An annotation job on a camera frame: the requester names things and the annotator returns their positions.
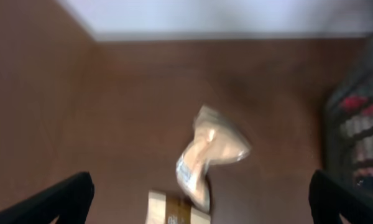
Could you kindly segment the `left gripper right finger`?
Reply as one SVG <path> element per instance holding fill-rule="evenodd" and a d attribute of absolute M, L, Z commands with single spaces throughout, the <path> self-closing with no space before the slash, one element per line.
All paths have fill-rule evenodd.
<path fill-rule="evenodd" d="M 314 224 L 373 223 L 373 199 L 345 186 L 322 170 L 313 174 L 308 200 Z"/>

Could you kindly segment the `white brown pretzel bag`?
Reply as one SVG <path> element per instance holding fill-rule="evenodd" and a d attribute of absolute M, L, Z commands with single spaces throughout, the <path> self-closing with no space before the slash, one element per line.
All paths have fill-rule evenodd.
<path fill-rule="evenodd" d="M 151 190 L 145 224 L 210 224 L 210 215 L 173 195 Z"/>

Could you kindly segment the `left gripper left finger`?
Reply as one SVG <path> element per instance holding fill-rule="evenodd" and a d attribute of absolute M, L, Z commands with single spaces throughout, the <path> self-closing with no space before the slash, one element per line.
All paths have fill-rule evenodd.
<path fill-rule="evenodd" d="M 79 172 L 0 211 L 0 223 L 84 223 L 94 197 L 89 172 Z"/>

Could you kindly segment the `orange spaghetti package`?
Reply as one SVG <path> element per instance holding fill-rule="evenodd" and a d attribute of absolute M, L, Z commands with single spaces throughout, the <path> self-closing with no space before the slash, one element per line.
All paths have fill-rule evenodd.
<path fill-rule="evenodd" d="M 352 95 L 341 102 L 341 108 L 348 116 L 355 114 L 373 115 L 373 97 Z"/>

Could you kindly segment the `beige snack bag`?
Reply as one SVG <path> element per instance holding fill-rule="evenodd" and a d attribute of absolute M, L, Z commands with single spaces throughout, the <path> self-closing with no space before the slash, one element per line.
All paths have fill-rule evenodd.
<path fill-rule="evenodd" d="M 193 140 L 176 163 L 176 177 L 195 206 L 208 213 L 208 169 L 244 159 L 250 154 L 251 145 L 226 117 L 206 105 L 200 108 L 195 117 L 193 130 Z"/>

